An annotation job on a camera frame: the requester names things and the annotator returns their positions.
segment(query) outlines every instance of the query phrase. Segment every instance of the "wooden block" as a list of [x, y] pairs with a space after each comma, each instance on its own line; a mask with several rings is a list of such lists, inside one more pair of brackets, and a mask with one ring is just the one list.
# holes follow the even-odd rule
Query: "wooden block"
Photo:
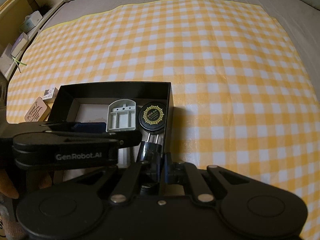
[[24, 116], [24, 120], [26, 122], [43, 121], [50, 113], [50, 110], [50, 107], [42, 100], [42, 98], [38, 97]]

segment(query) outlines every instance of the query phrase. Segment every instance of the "open black box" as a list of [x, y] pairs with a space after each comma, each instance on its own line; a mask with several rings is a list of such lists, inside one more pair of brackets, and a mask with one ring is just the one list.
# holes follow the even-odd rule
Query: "open black box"
[[[131, 99], [137, 106], [157, 101], [166, 105], [162, 152], [170, 151], [173, 116], [172, 88], [169, 82], [98, 82], [61, 86], [53, 103], [49, 122], [107, 122], [108, 106], [119, 99]], [[140, 125], [142, 140], [148, 132]], [[139, 147], [134, 149], [136, 158]]]

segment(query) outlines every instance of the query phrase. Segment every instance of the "yellow and white gingham cloth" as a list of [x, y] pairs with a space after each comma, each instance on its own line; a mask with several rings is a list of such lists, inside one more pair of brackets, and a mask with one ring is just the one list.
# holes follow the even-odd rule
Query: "yellow and white gingham cloth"
[[319, 104], [279, 23], [257, 5], [162, 0], [53, 26], [9, 85], [9, 122], [44, 90], [102, 81], [172, 82], [174, 159], [217, 164], [294, 192], [302, 236], [319, 240]]

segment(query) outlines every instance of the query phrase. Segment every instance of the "green string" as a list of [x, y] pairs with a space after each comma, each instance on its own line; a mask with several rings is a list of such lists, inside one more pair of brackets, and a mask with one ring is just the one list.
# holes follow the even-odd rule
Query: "green string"
[[18, 67], [18, 69], [19, 69], [19, 72], [21, 73], [21, 70], [20, 70], [20, 68], [19, 68], [18, 63], [19, 63], [19, 64], [22, 64], [22, 65], [24, 65], [24, 66], [26, 66], [27, 64], [24, 64], [24, 63], [18, 61], [14, 56], [12, 56], [12, 58], [13, 58], [13, 60], [15, 61], [15, 63], [17, 64], [17, 67]]

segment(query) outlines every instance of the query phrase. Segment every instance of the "gray bedding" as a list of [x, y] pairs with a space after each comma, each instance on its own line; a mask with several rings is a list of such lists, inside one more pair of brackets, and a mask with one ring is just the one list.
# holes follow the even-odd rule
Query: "gray bedding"
[[[111, 10], [119, 5], [156, 0], [74, 0], [64, 4], [43, 29], [83, 15]], [[232, 0], [261, 5], [276, 18], [295, 45], [320, 99], [320, 11], [300, 0]]]

